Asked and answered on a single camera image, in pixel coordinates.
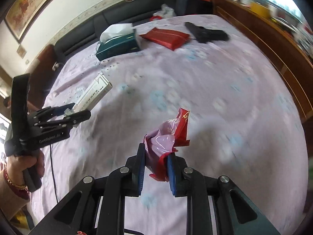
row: framed painting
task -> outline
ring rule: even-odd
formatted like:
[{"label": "framed painting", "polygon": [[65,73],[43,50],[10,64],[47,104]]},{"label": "framed painting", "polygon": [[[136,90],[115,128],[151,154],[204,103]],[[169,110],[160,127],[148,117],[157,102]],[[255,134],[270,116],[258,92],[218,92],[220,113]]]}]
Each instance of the framed painting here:
[{"label": "framed painting", "polygon": [[20,43],[32,22],[51,0],[16,0],[9,9],[5,22]]}]

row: yellow container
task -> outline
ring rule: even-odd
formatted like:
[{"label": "yellow container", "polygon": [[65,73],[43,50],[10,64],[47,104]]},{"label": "yellow container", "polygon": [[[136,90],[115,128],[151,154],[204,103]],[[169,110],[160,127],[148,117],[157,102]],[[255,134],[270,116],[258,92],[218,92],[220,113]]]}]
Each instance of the yellow container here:
[{"label": "yellow container", "polygon": [[250,9],[251,11],[253,11],[254,13],[265,17],[267,19],[271,19],[271,14],[270,14],[270,10],[262,5],[260,5],[259,3],[255,3],[252,2],[250,5]]}]

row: red plastic wrapper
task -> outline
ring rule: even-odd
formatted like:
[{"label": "red plastic wrapper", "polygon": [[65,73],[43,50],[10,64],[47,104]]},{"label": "red plastic wrapper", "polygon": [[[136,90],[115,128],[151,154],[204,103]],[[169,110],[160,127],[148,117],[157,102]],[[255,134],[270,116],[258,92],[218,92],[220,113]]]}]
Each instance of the red plastic wrapper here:
[{"label": "red plastic wrapper", "polygon": [[180,108],[176,119],[165,121],[143,139],[146,148],[146,166],[153,172],[150,177],[157,181],[168,182],[165,159],[170,153],[177,152],[174,147],[189,146],[188,116],[189,111]]},{"label": "red plastic wrapper", "polygon": [[179,31],[164,30],[155,27],[148,33],[140,36],[174,51],[176,48],[185,44],[189,40],[190,35]]}]

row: black leather headboard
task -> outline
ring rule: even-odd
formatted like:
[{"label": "black leather headboard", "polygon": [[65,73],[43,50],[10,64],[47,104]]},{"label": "black leather headboard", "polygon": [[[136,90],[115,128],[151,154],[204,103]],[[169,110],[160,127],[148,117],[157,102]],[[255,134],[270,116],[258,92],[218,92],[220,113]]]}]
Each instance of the black leather headboard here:
[{"label": "black leather headboard", "polygon": [[119,2],[87,19],[57,41],[54,50],[58,62],[65,63],[70,57],[87,46],[99,41],[108,26],[117,23],[139,25],[149,21],[162,4],[175,9],[176,0],[134,0]]}]

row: wallpaper border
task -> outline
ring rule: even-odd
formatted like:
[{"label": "wallpaper border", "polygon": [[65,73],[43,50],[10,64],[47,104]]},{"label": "wallpaper border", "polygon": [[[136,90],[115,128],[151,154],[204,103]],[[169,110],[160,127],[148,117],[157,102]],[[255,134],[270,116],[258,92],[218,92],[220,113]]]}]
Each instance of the wallpaper border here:
[{"label": "wallpaper border", "polygon": [[68,24],[66,24],[60,31],[58,31],[57,34],[55,34],[48,44],[55,44],[61,37],[63,37],[65,34],[70,32],[72,29],[74,29],[76,26],[87,20],[88,18],[92,17],[93,15],[97,14],[98,12],[118,3],[123,0],[102,0],[101,2],[95,4],[94,6],[90,7],[89,9],[82,12],[80,15],[78,15],[76,18],[71,20]]}]

